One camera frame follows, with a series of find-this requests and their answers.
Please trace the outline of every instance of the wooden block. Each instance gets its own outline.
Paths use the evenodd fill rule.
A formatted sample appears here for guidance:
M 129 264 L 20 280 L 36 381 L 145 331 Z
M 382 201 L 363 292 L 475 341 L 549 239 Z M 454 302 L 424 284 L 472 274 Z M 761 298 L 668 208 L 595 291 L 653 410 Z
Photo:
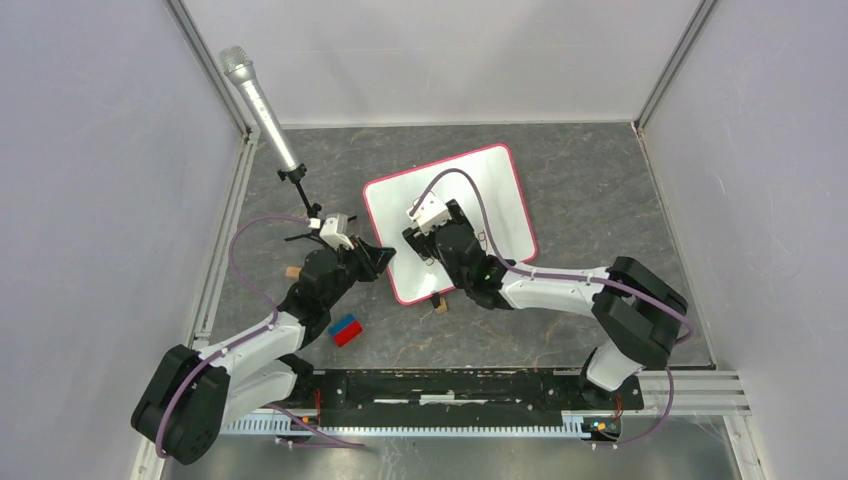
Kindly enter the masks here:
M 439 306 L 436 307 L 436 313 L 445 313 L 448 311 L 448 302 L 445 300 L 445 297 L 439 299 Z
M 286 267 L 286 276 L 297 280 L 298 278 L 300 278 L 300 269 L 301 267 L 289 265 L 288 267 Z

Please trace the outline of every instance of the microphone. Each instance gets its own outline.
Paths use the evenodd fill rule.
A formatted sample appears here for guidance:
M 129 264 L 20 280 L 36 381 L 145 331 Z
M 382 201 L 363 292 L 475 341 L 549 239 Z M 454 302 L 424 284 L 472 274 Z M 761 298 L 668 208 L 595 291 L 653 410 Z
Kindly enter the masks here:
M 253 69 L 253 60 L 247 56 L 244 49 L 238 45 L 221 50 L 218 54 L 221 62 L 221 70 L 230 79 L 230 82 L 238 89 L 253 118 L 259 124 L 259 128 L 268 139 L 268 143 L 277 152 L 282 173 L 292 183 L 299 186 L 300 179 L 306 174 L 306 167 L 297 161 L 291 145 L 280 128 L 277 116 L 271 109 L 271 104 L 265 98 L 265 92 L 259 86 L 256 79 L 256 70 Z

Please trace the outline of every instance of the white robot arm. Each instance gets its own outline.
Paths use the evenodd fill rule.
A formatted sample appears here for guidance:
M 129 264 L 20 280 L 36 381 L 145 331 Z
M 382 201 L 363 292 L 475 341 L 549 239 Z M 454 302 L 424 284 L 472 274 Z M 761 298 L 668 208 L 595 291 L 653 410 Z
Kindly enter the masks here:
M 347 220 L 341 214 L 320 225 L 314 220 L 323 248 L 306 256 L 278 312 L 198 352 L 183 345 L 169 350 L 133 412 L 132 427 L 151 441 L 159 436 L 157 445 L 189 464 L 211 447 L 222 425 L 289 397 L 297 381 L 292 354 L 324 331 L 330 308 L 356 282 L 376 280 L 395 254 L 347 236 Z
M 640 370 L 666 367 L 681 326 L 674 317 L 685 315 L 688 305 L 642 264 L 618 257 L 609 267 L 565 270 L 502 259 L 483 250 L 456 201 L 426 195 L 426 202 L 408 212 L 412 226 L 404 239 L 422 260 L 438 260 L 454 285 L 478 305 L 545 308 L 601 323 L 610 339 L 592 352 L 581 372 L 586 396 L 614 395 Z M 626 301 L 630 296 L 633 301 Z

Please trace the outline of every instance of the purple cable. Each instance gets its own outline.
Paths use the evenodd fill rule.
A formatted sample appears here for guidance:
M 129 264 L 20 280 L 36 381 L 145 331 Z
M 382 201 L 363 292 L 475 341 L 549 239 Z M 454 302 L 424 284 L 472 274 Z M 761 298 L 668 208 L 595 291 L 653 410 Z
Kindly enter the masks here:
M 528 272 L 526 270 L 522 270 L 520 268 L 516 268 L 516 267 L 510 265 L 509 263 L 507 263 L 507 261 L 503 257 L 503 255 L 501 255 L 501 252 L 500 252 L 500 250 L 498 250 L 498 246 L 495 243 L 495 238 L 492 236 L 492 229 L 489 227 L 489 216 L 486 213 L 486 205 L 483 203 L 483 196 L 480 194 L 480 190 L 477 188 L 477 184 L 474 183 L 474 180 L 465 171 L 460 170 L 458 168 L 448 168 L 448 169 L 440 172 L 438 175 L 436 175 L 433 178 L 433 180 L 430 181 L 430 183 L 427 185 L 427 188 L 424 189 L 424 193 L 422 193 L 421 197 L 415 202 L 411 211 L 414 212 L 414 211 L 418 210 L 418 207 L 420 207 L 421 203 L 424 202 L 424 197 L 430 192 L 430 190 L 433 189 L 433 187 L 436 185 L 436 183 L 439 180 L 442 179 L 442 177 L 444 177 L 445 175 L 447 175 L 449 173 L 458 173 L 458 174 L 462 175 L 463 177 L 465 177 L 465 179 L 468 180 L 468 183 L 471 185 L 472 190 L 474 190 L 474 195 L 477 197 L 477 203 L 480 205 L 480 211 L 483 213 L 483 226 L 485 227 L 485 230 L 486 230 L 486 238 L 489 239 L 489 243 L 492 245 L 492 250 L 495 252 L 495 256 L 498 257 L 498 260 L 501 262 L 501 264 L 507 270 L 509 270 L 511 272 L 515 272 L 519 275 L 523 275 L 523 276 L 533 275 L 532 272 Z M 623 283 L 617 282 L 615 280 L 610 280 L 610 279 L 607 279 L 607 278 L 584 277 L 582 275 L 571 275 L 571 274 L 567 274 L 567 273 L 538 273 L 537 272 L 534 276 L 536 278 L 550 278 L 550 279 L 553 279 L 553 280 L 570 280 L 570 281 L 576 281 L 576 282 L 589 281 L 589 282 L 592 282 L 592 283 L 597 283 L 597 284 L 600 284 L 600 285 L 605 285 L 605 286 L 609 286 L 609 287 L 612 287 L 612 288 L 616 288 L 618 290 L 621 290 L 622 292 L 633 295 L 634 297 L 636 297 L 636 298 L 638 298 L 638 299 L 640 299 L 644 302 L 647 302 L 647 303 L 653 305 L 654 307 L 662 310 L 663 312 L 670 315 L 672 318 L 674 318 L 675 320 L 677 320 L 678 322 L 680 322 L 680 323 L 682 323 L 683 325 L 686 326 L 686 329 L 687 329 L 686 333 L 683 334 L 682 337 L 677 339 L 677 341 L 675 342 L 675 345 L 680 345 L 681 343 L 686 342 L 687 340 L 689 340 L 692 337 L 692 334 L 695 332 L 695 326 L 692 324 L 692 322 L 688 318 L 686 318 L 683 315 L 681 315 L 680 313 L 678 313 L 676 310 L 672 309 L 668 305 L 660 302 L 659 300 L 655 299 L 654 297 L 652 297 L 650 295 L 647 295 L 643 292 L 640 292 L 639 290 L 636 290 L 635 288 L 624 285 Z M 668 419 L 668 415 L 671 413 L 671 406 L 674 402 L 674 380 L 672 379 L 671 369 L 666 367 L 665 371 L 668 374 L 668 404 L 666 405 L 665 411 L 663 412 L 662 416 L 660 416 L 659 420 L 657 420 L 657 423 L 650 430 L 643 433 L 642 435 L 639 435 L 638 437 L 635 437 L 635 438 L 632 438 L 630 440 L 616 444 L 615 448 L 622 447 L 622 446 L 625 446 L 625 445 L 629 445 L 629 444 L 632 444 L 632 443 L 635 443 L 635 442 L 639 442 L 641 440 L 645 440 L 646 438 L 655 434 L 659 430 L 659 428 L 665 423 L 665 421 Z
M 276 325 L 278 317 L 279 317 L 279 313 L 277 312 L 277 305 L 274 303 L 274 301 L 271 299 L 271 297 L 269 297 L 268 295 L 265 295 L 265 292 L 260 290 L 254 284 L 250 283 L 250 281 L 248 281 L 247 278 L 245 278 L 244 275 L 242 275 L 241 271 L 239 271 L 238 267 L 236 267 L 236 263 L 233 260 L 233 251 L 234 251 L 234 248 L 236 246 L 236 241 L 239 239 L 239 237 L 241 237 L 241 234 L 244 233 L 244 231 L 247 230 L 248 227 L 250 227 L 251 225 L 257 224 L 259 222 L 266 222 L 266 221 L 269 221 L 269 220 L 286 220 L 286 221 L 289 221 L 289 222 L 302 223 L 302 224 L 305 224 L 305 225 L 309 225 L 309 220 L 306 220 L 306 219 L 303 219 L 303 218 L 298 218 L 298 217 L 292 217 L 290 215 L 268 215 L 268 216 L 264 216 L 264 217 L 255 218 L 255 219 L 247 222 L 243 227 L 241 227 L 236 232 L 235 235 L 233 235 L 233 239 L 230 240 L 230 248 L 227 251 L 227 254 L 228 254 L 228 258 L 229 258 L 229 262 L 230 262 L 230 268 L 232 269 L 233 273 L 236 274 L 236 276 L 239 278 L 239 280 L 241 280 L 241 282 L 244 283 L 244 285 L 247 288 L 249 288 L 252 292 L 259 295 L 262 298 L 262 300 L 265 301 L 265 303 L 267 303 L 268 305 L 271 306 L 271 325 Z M 165 413 L 162 414 L 162 420 L 159 422 L 159 429 L 156 431 L 156 442 L 155 442 L 155 444 L 156 444 L 156 455 L 159 458 L 168 458 L 168 454 L 165 453 L 165 450 L 162 448 L 162 444 L 164 443 L 164 439 L 165 439 L 165 430 L 167 429 L 168 421 L 171 419 L 171 415 L 174 413 L 174 408 L 177 406 L 177 402 L 179 402 L 180 398 L 183 396 L 183 393 L 185 393 L 185 391 L 188 389 L 189 385 L 192 384 L 195 377 L 197 377 L 197 375 L 207 365 L 209 365 L 210 363 L 214 362 L 215 360 L 223 357 L 224 356 L 224 350 L 227 350 L 227 351 L 232 350 L 232 349 L 238 347 L 239 345 L 241 345 L 241 344 L 243 344 L 243 343 L 245 343 L 249 340 L 253 340 L 257 336 L 261 335 L 264 332 L 268 332 L 268 331 L 270 331 L 270 330 L 265 329 L 265 328 L 260 328 L 260 329 L 254 330 L 253 332 L 249 333 L 248 335 L 245 335 L 241 338 L 233 340 L 232 342 L 230 342 L 227 346 L 225 346 L 221 350 L 218 350 L 217 352 L 214 352 L 211 355 L 209 355 L 208 357 L 206 357 L 205 359 L 203 359 L 203 361 L 201 361 L 199 364 L 197 364 L 197 366 L 194 367 L 194 369 L 191 372 L 189 372 L 189 374 L 188 374 L 188 376 L 186 376 L 185 380 L 183 380 L 183 382 L 180 384 L 180 386 L 177 387 L 177 391 L 174 392 L 174 396 L 171 397 L 171 401 L 168 402 L 168 406 L 165 407 Z
M 310 424 L 304 422 L 303 420 L 297 418 L 297 415 L 291 413 L 290 411 L 286 410 L 285 408 L 283 408 L 279 405 L 274 405 L 273 403 L 269 403 L 268 405 L 265 405 L 265 408 L 270 408 L 270 409 L 273 409 L 273 410 L 276 410 L 276 411 L 282 413 L 283 415 L 289 417 L 294 423 L 298 424 L 300 427 L 305 428 L 306 430 L 309 430 L 310 432 L 312 432 L 313 435 L 321 437 L 321 438 L 325 438 L 325 439 L 332 442 L 332 443 L 293 443 L 292 447 L 294 447 L 294 448 L 367 448 L 365 445 L 363 445 L 361 443 L 346 442 L 346 441 L 340 440 L 336 437 L 332 437 L 330 435 L 327 435 L 326 433 L 322 432 L 321 430 L 318 430 L 317 428 L 313 427 L 312 425 L 310 425 Z
M 689 319 L 687 319 L 686 317 L 684 317 L 683 315 L 681 315 L 680 313 L 678 313 L 676 310 L 672 309 L 668 305 L 660 302 L 656 298 L 654 298 L 650 295 L 647 295 L 645 293 L 642 293 L 639 290 L 636 290 L 635 288 L 624 285 L 623 283 L 617 282 L 615 280 L 609 280 L 607 278 L 586 277 L 586 276 L 583 276 L 583 275 L 572 275 L 572 274 L 568 274 L 568 273 L 538 273 L 537 272 L 534 275 L 532 272 L 522 270 L 520 268 L 514 267 L 514 266 L 510 265 L 509 263 L 507 263 L 507 261 L 503 257 L 503 255 L 501 255 L 500 250 L 498 250 L 498 246 L 495 243 L 494 237 L 492 236 L 492 229 L 489 227 L 489 216 L 486 213 L 486 205 L 483 203 L 483 196 L 480 195 L 480 190 L 477 188 L 477 184 L 474 183 L 474 180 L 471 178 L 471 176 L 468 175 L 467 173 L 465 173 L 465 171 L 463 171 L 463 170 L 460 170 L 458 168 L 448 168 L 448 169 L 440 172 L 438 175 L 436 175 L 433 178 L 433 180 L 430 181 L 430 184 L 427 185 L 427 188 L 424 189 L 424 193 L 421 194 L 421 197 L 415 202 L 415 205 L 412 207 L 413 212 L 415 210 L 417 210 L 418 207 L 421 206 L 421 203 L 424 201 L 424 196 L 426 196 L 430 192 L 430 190 L 433 189 L 433 187 L 436 185 L 436 183 L 439 180 L 442 179 L 442 177 L 444 177 L 445 175 L 447 175 L 449 173 L 458 173 L 458 174 L 462 175 L 463 177 L 465 177 L 465 179 L 468 180 L 468 183 L 471 184 L 471 188 L 474 190 L 474 195 L 477 197 L 477 203 L 480 204 L 480 211 L 483 213 L 483 226 L 486 229 L 486 238 L 489 239 L 489 243 L 491 243 L 491 245 L 492 245 L 492 250 L 494 250 L 495 256 L 498 257 L 498 260 L 501 262 L 501 264 L 507 270 L 514 272 L 514 273 L 517 273 L 519 275 L 526 276 L 526 277 L 529 277 L 529 276 L 532 275 L 535 278 L 550 278 L 552 280 L 570 280 L 570 281 L 576 281 L 576 282 L 589 281 L 589 282 L 592 282 L 592 283 L 597 283 L 597 284 L 600 284 L 600 285 L 613 287 L 615 289 L 618 289 L 618 290 L 621 290 L 622 292 L 633 295 L 634 297 L 653 305 L 654 307 L 656 307 L 656 308 L 662 310 L 663 312 L 665 312 L 666 314 L 670 315 L 673 319 L 675 319 L 678 322 L 685 325 L 686 329 L 687 329 L 686 333 L 682 337 L 677 339 L 677 341 L 675 342 L 677 345 L 689 340 L 689 338 L 692 336 L 692 333 L 695 331 L 695 326 L 692 324 L 692 322 Z
M 660 430 L 660 427 L 663 426 L 665 421 L 668 420 L 668 414 L 671 413 L 671 405 L 674 403 L 674 377 L 671 375 L 671 369 L 668 367 L 666 367 L 665 373 L 668 375 L 668 403 L 665 406 L 665 411 L 660 416 L 659 420 L 657 420 L 657 423 L 655 423 L 650 430 L 643 433 L 642 435 L 639 435 L 638 437 L 633 437 L 629 440 L 618 442 L 613 445 L 608 445 L 605 443 L 595 443 L 593 445 L 597 445 L 603 450 L 617 450 L 621 447 L 625 447 L 636 442 L 641 442 L 642 440 L 647 440 L 649 437 L 652 437 L 655 433 L 657 433 Z

